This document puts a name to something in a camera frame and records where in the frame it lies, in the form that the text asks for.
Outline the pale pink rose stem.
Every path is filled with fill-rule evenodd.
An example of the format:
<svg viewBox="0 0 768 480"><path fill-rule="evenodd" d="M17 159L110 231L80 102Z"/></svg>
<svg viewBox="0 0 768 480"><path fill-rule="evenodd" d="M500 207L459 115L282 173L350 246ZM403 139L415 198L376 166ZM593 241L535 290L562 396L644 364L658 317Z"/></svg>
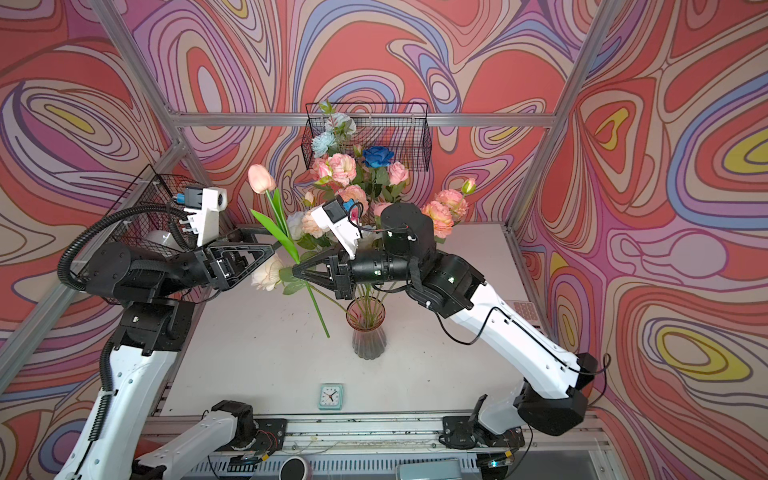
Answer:
<svg viewBox="0 0 768 480"><path fill-rule="evenodd" d="M264 264L257 267L250 277L251 286L256 290L266 292L280 291L284 296L296 295L300 292L306 293L311 306L318 316L323 314L321 298L327 303L333 305L342 313L345 312L343 305L338 300L333 300L329 294L321 293L318 287L305 280L300 280L293 276L292 267L288 263L275 255Z"/></svg>

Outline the cream peony flower stem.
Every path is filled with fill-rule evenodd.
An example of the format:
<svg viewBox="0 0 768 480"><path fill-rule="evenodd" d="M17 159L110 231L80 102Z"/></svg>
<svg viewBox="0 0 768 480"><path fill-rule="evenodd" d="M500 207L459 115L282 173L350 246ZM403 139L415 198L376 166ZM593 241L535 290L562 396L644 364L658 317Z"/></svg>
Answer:
<svg viewBox="0 0 768 480"><path fill-rule="evenodd" d="M315 239L319 239L324 236L329 229L327 227L321 227L312 215L318 206L315 195L311 190L305 192L302 203L306 209L302 217L302 231Z"/></svg>

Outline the pink glass vase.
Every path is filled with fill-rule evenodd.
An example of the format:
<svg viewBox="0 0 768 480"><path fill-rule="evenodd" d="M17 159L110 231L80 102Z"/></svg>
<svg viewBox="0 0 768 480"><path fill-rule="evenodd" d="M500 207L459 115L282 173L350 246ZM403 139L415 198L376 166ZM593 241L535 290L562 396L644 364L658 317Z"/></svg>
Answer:
<svg viewBox="0 0 768 480"><path fill-rule="evenodd" d="M371 296L359 296L346 309L346 321L353 329L352 348L363 360L375 360L386 350L387 338L383 330L386 317L384 304Z"/></svg>

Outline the pink tulip stem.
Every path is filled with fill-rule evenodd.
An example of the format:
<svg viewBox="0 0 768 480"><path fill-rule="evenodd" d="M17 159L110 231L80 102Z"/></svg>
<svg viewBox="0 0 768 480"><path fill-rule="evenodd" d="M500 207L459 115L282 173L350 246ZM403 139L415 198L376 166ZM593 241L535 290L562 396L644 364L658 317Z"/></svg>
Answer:
<svg viewBox="0 0 768 480"><path fill-rule="evenodd" d="M300 263L299 251L288 228L287 217L276 180L261 164L254 164L249 167L247 180L251 190L264 197L272 212L271 217L256 210L252 210L251 214L278 241L294 261L294 265L298 266Z"/></svg>

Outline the pink peony flower stem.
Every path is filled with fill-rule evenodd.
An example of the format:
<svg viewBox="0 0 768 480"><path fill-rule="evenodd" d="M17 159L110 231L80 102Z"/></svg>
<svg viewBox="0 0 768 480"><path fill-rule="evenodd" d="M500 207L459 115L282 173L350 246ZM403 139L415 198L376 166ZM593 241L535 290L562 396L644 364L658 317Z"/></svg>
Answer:
<svg viewBox="0 0 768 480"><path fill-rule="evenodd" d="M362 205L363 211L367 211L369 208L366 192L359 185L350 184L347 187L340 189L338 194L341 196L344 202L348 202L350 200L354 201L355 203L359 202Z"/></svg>

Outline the small pink rose stem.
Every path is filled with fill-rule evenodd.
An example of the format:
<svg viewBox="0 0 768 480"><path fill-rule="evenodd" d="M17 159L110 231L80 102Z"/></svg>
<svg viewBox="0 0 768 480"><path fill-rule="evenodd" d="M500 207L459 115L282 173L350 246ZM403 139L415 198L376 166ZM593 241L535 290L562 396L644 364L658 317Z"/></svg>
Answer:
<svg viewBox="0 0 768 480"><path fill-rule="evenodd" d="M372 206L372 212L375 217L380 217L383 211L390 206L389 202L378 202Z"/></svg>

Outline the red pink rose stem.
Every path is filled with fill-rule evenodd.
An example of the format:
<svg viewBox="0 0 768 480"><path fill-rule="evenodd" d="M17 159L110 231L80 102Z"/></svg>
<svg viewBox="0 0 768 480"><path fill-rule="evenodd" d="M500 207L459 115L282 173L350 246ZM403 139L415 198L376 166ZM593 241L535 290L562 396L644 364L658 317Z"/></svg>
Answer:
<svg viewBox="0 0 768 480"><path fill-rule="evenodd" d="M328 163L328 158L315 158L311 164L310 173L312 174L313 182L317 185L324 185L330 182L333 177L333 171Z"/></svg>

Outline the large peach rose stem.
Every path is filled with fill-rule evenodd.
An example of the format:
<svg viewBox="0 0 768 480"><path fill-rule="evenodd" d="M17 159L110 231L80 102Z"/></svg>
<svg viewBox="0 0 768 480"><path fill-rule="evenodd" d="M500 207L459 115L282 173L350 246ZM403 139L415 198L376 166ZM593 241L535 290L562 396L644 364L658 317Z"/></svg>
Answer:
<svg viewBox="0 0 768 480"><path fill-rule="evenodd" d="M330 180L342 187L349 186L357 177L356 161L349 155L336 153L327 159L326 165Z"/></svg>

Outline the blue rose stem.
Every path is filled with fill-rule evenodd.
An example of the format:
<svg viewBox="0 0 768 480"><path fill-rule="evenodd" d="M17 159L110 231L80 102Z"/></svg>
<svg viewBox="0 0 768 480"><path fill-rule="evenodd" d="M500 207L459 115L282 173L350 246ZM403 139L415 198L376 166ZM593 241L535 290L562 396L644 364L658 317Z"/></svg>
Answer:
<svg viewBox="0 0 768 480"><path fill-rule="evenodd" d="M393 159L394 152L386 147L373 146L363 151L365 191L372 197L389 183L388 169Z"/></svg>

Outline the pale blue flower stem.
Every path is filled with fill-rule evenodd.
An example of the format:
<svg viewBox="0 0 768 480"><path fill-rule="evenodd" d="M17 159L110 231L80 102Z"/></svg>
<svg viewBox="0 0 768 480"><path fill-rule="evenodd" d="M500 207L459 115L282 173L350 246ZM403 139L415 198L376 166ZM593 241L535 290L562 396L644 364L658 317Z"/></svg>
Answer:
<svg viewBox="0 0 768 480"><path fill-rule="evenodd" d="M320 117L314 125L318 133L313 136L311 147L315 158L343 153L357 132L355 121L346 113L340 112L328 100L317 105Z"/></svg>

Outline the white rose stem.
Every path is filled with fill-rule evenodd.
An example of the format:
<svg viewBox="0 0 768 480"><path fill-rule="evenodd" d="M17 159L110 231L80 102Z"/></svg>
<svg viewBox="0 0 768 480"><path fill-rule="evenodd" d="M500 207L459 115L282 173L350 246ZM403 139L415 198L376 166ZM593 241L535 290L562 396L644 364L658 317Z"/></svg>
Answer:
<svg viewBox="0 0 768 480"><path fill-rule="evenodd" d="M287 227L291 238L298 242L305 234L304 230L305 212L297 211L286 218Z"/></svg>

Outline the pink double peony stem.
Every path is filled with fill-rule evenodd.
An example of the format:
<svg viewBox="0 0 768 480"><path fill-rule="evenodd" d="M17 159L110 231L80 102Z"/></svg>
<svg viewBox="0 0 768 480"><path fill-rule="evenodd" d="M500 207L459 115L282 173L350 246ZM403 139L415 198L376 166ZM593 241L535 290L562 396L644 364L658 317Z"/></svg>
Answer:
<svg viewBox="0 0 768 480"><path fill-rule="evenodd" d="M434 237L438 243L443 243L452 233L453 227L465 218L469 209L467 197L474 194L476 188L476 181L467 179L459 189L441 190L421 208L421 212L432 220Z"/></svg>

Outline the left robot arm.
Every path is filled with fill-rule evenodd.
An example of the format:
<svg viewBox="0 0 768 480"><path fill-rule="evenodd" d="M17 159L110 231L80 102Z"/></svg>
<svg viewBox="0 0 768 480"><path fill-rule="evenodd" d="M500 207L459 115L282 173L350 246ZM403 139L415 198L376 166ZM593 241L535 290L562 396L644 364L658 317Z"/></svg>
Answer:
<svg viewBox="0 0 768 480"><path fill-rule="evenodd" d="M197 308L179 293L197 287L228 291L265 264L275 251L261 243L265 227L241 226L194 250L166 257L122 242L103 244L84 276L71 270L75 256L99 233L142 214L176 222L187 213L144 204L103 217L65 250L57 268L71 290L121 304L119 323L99 357L101 388L60 479L180 479L221 447L249 450L259 428L250 405L215 404L195 426L151 453L135 454L144 424L167 373L187 343Z"/></svg>

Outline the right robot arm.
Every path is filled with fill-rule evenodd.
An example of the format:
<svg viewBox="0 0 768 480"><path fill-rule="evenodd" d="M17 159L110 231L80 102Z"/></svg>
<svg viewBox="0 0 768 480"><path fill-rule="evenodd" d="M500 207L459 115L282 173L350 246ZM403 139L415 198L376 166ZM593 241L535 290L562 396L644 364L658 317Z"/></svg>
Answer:
<svg viewBox="0 0 768 480"><path fill-rule="evenodd" d="M589 400L583 390L601 372L593 355L574 354L547 338L467 260L440 251L435 220L413 204L386 207L375 231L382 247L360 247L368 229L352 218L358 206L336 197L310 211L311 220L337 244L294 266L294 277L345 300L353 299L358 286L396 282L439 321L452 321L493 348L522 380L500 399L479 402L475 420L488 433L528 426L561 436L584 421Z"/></svg>

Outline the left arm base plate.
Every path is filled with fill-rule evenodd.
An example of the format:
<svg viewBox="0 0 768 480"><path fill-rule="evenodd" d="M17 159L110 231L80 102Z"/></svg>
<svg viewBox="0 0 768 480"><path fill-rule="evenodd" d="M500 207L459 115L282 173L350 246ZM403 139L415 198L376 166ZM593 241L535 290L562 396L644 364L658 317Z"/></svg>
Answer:
<svg viewBox="0 0 768 480"><path fill-rule="evenodd" d="M256 418L254 430L246 440L235 439L219 447L216 452L275 453L284 446L287 426L286 418Z"/></svg>

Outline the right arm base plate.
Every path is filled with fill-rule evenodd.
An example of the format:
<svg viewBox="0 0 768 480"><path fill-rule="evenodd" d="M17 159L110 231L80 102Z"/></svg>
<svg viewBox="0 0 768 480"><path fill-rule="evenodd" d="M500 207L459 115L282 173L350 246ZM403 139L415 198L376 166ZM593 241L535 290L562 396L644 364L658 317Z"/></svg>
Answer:
<svg viewBox="0 0 768 480"><path fill-rule="evenodd" d="M520 427L508 429L502 434L495 434L477 421L471 420L468 415L454 415L442 418L438 442L454 450L504 448L514 452L525 445L525 438Z"/></svg>

